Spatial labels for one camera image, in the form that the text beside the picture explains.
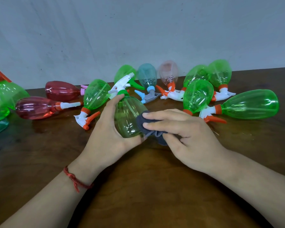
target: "red string bracelet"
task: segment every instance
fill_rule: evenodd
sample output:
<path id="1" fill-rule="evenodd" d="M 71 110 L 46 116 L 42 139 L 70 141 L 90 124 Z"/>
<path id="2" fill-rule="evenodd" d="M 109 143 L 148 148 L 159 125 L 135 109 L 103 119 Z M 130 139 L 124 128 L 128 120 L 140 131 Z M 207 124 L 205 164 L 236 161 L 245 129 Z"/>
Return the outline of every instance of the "red string bracelet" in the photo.
<path id="1" fill-rule="evenodd" d="M 76 177 L 75 177 L 75 175 L 74 174 L 71 174 L 71 173 L 69 173 L 69 170 L 68 170 L 68 167 L 66 166 L 64 169 L 63 169 L 63 171 L 64 171 L 64 173 L 74 182 L 74 188 L 75 188 L 75 190 L 79 193 L 79 189 L 78 189 L 78 186 L 77 185 L 79 185 L 79 186 L 81 186 L 81 187 L 83 187 L 83 188 L 86 188 L 86 189 L 91 189 L 92 187 L 93 187 L 93 183 L 90 185 L 90 186 L 88 186 L 88 185 L 86 185 L 86 184 L 83 184 L 81 181 L 79 181 Z"/>

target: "wall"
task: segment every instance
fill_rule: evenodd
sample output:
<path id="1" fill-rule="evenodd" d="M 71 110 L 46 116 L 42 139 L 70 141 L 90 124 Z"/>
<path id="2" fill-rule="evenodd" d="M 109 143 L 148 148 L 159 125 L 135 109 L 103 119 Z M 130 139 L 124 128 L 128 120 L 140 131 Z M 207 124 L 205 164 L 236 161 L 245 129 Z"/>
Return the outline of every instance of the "wall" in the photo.
<path id="1" fill-rule="evenodd" d="M 0 70 L 24 88 L 113 81 L 123 64 L 285 67 L 285 0 L 0 0 Z"/>

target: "dark gray cloth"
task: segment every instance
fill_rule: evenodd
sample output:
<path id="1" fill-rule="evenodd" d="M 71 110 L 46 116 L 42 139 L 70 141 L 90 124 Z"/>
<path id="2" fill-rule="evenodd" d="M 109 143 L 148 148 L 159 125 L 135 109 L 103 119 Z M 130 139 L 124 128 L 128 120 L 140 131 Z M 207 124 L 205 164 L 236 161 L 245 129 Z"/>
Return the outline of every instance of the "dark gray cloth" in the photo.
<path id="1" fill-rule="evenodd" d="M 158 144 L 160 144 L 162 146 L 167 146 L 167 142 L 163 139 L 163 133 L 167 133 L 167 132 L 156 131 L 156 130 L 148 130 L 148 129 L 144 128 L 142 125 L 144 122 L 147 122 L 147 123 L 158 122 L 159 120 L 145 119 L 142 114 L 140 114 L 136 117 L 137 126 L 141 130 L 141 132 L 145 135 L 145 137 L 149 137 L 150 135 L 154 135 L 158 141 Z"/>

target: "person's left hand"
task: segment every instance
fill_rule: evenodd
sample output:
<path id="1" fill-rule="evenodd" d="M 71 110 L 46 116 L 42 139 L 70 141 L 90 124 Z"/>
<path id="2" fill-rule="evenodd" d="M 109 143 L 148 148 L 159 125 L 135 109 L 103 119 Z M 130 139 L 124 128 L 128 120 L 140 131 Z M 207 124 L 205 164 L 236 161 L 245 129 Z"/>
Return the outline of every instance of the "person's left hand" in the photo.
<path id="1" fill-rule="evenodd" d="M 123 138 L 114 125 L 114 114 L 117 103 L 125 95 L 117 95 L 107 102 L 100 115 L 100 119 L 82 152 L 88 162 L 97 163 L 103 168 L 114 164 L 126 152 L 141 144 L 144 139 L 137 135 L 132 138 Z"/>

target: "wooden tabletop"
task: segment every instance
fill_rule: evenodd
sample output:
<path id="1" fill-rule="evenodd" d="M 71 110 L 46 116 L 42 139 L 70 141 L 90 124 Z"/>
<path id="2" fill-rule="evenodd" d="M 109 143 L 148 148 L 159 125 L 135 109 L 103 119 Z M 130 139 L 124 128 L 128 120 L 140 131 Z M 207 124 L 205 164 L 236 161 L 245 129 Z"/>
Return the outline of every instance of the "wooden tabletop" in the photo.
<path id="1" fill-rule="evenodd" d="M 184 77 L 179 78 L 181 89 Z M 138 95 L 131 89 L 131 95 Z M 285 175 L 285 68 L 232 73 L 229 90 L 271 89 L 280 111 L 269 119 L 245 121 L 220 116 L 210 122 L 219 141 Z M 29 90 L 45 96 L 44 89 Z M 182 102 L 156 99 L 150 111 L 183 109 Z M 8 116 L 0 133 L 0 224 L 46 186 L 84 149 L 95 126 L 83 130 L 67 109 L 43 120 Z M 104 170 L 74 212 L 69 227 L 268 227 L 248 203 L 211 177 L 178 161 L 168 147 L 148 138 Z"/>

